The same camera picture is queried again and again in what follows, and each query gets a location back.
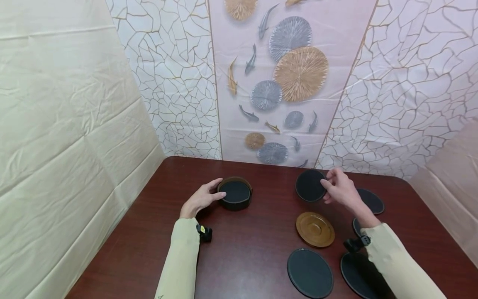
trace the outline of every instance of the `koi fish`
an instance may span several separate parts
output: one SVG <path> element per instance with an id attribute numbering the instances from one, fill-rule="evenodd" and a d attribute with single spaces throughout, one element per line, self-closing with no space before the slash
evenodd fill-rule
<path id="1" fill-rule="evenodd" d="M 309 162 L 309 159 L 306 159 L 304 163 L 300 164 L 297 168 L 302 168 L 307 165 L 307 162 Z"/>
<path id="2" fill-rule="evenodd" d="M 295 149 L 296 152 L 298 152 L 300 150 L 300 142 L 294 136 L 291 136 L 291 137 L 295 140 L 294 149 Z"/>
<path id="3" fill-rule="evenodd" d="M 267 27 L 267 19 L 269 18 L 269 15 L 271 14 L 271 11 L 277 6 L 279 5 L 278 3 L 274 6 L 272 6 L 271 8 L 269 8 L 269 10 L 266 12 L 266 14 L 264 15 L 264 17 L 262 18 L 262 21 L 261 21 L 261 24 L 259 25 L 259 39 L 262 39 L 264 37 L 264 34 L 266 33 L 266 30 L 269 28 Z"/>
<path id="4" fill-rule="evenodd" d="M 250 58 L 249 62 L 246 64 L 246 70 L 244 73 L 247 75 L 252 71 L 254 68 L 254 63 L 256 62 L 256 44 L 252 46 L 252 49 L 254 50 L 254 53 L 252 54 L 252 57 Z"/>
<path id="5" fill-rule="evenodd" d="M 250 121 L 258 122 L 259 117 L 257 117 L 254 113 L 245 112 L 242 108 L 242 105 L 239 105 L 239 109 L 241 110 L 242 114 L 244 114 Z"/>
<path id="6" fill-rule="evenodd" d="M 309 125 L 309 133 L 312 133 L 317 126 L 317 113 L 314 111 L 314 121 Z"/>
<path id="7" fill-rule="evenodd" d="M 270 123 L 268 123 L 267 121 L 266 121 L 265 125 L 268 126 L 268 127 L 269 127 L 271 130 L 273 130 L 274 132 L 276 132 L 276 133 L 278 133 L 278 134 L 281 133 L 281 130 L 279 130 L 279 128 L 278 128 L 277 126 L 273 126 L 273 125 L 271 125 Z"/>
<path id="8" fill-rule="evenodd" d="M 285 2 L 285 6 L 294 5 L 294 4 L 299 3 L 300 1 L 302 1 L 302 0 L 287 0 L 287 1 Z"/>
<path id="9" fill-rule="evenodd" d="M 234 81 L 234 74 L 232 73 L 232 67 L 234 66 L 234 62 L 236 61 L 237 57 L 231 62 L 229 66 L 229 90 L 232 92 L 233 95 L 236 95 L 238 92 L 238 83 Z"/>

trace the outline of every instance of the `person's left hand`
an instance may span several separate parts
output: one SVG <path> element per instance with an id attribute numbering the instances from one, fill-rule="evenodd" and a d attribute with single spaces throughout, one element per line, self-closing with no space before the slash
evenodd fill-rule
<path id="1" fill-rule="evenodd" d="M 179 218 L 194 218 L 202 209 L 208 207 L 213 201 L 220 200 L 226 196 L 225 192 L 211 194 L 222 178 L 217 178 L 202 185 L 183 205 Z"/>

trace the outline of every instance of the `cracked pattern wallpaper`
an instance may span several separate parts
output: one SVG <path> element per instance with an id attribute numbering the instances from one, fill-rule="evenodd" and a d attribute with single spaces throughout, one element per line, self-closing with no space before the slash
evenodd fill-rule
<path id="1" fill-rule="evenodd" d="M 379 0 L 316 168 L 410 179 L 477 116 L 477 7 Z"/>
<path id="2" fill-rule="evenodd" d="M 167 156 L 221 159 L 206 0 L 106 0 Z"/>

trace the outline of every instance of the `leather coaster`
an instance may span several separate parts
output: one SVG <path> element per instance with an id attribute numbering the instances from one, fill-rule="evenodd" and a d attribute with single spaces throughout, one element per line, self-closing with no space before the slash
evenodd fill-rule
<path id="1" fill-rule="evenodd" d="M 252 187 L 248 181 L 241 177 L 225 178 L 217 186 L 217 191 L 227 193 L 226 197 L 220 200 L 220 203 L 224 208 L 231 211 L 247 208 L 252 197 Z"/>
<path id="2" fill-rule="evenodd" d="M 360 238 L 362 236 L 362 233 L 360 232 L 362 227 L 360 226 L 360 223 L 357 218 L 354 218 L 354 220 L 352 221 L 352 229 L 354 230 L 354 233 L 357 237 Z"/>
<path id="3" fill-rule="evenodd" d="M 327 247 L 335 239 L 335 231 L 330 222 L 317 213 L 300 214 L 295 227 L 300 237 L 311 246 Z"/>
<path id="4" fill-rule="evenodd" d="M 390 298 L 391 290 L 375 265 L 360 253 L 346 253 L 340 271 L 348 286 L 364 299 Z"/>
<path id="5" fill-rule="evenodd" d="M 295 191 L 305 201 L 317 201 L 324 197 L 327 192 L 320 183 L 320 180 L 323 178 L 325 176 L 322 172 L 316 169 L 308 169 L 297 177 Z"/>
<path id="6" fill-rule="evenodd" d="M 375 215 L 382 214 L 385 211 L 385 204 L 375 193 L 366 189 L 357 189 L 362 201 L 370 208 Z"/>
<path id="7" fill-rule="evenodd" d="M 334 287 L 334 277 L 327 262 L 308 249 L 292 252 L 287 260 L 287 273 L 294 287 L 312 299 L 327 297 Z"/>

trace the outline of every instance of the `wallpaper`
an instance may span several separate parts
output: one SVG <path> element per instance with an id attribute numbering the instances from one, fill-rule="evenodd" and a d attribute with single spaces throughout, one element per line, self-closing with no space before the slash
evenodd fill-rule
<path id="1" fill-rule="evenodd" d="M 478 115 L 477 7 L 379 0 L 316 168 L 409 179 Z"/>
<path id="2" fill-rule="evenodd" d="M 314 167 L 376 0 L 210 1 L 223 159 Z"/>
<path id="3" fill-rule="evenodd" d="M 206 0 L 106 0 L 167 156 L 221 159 Z"/>

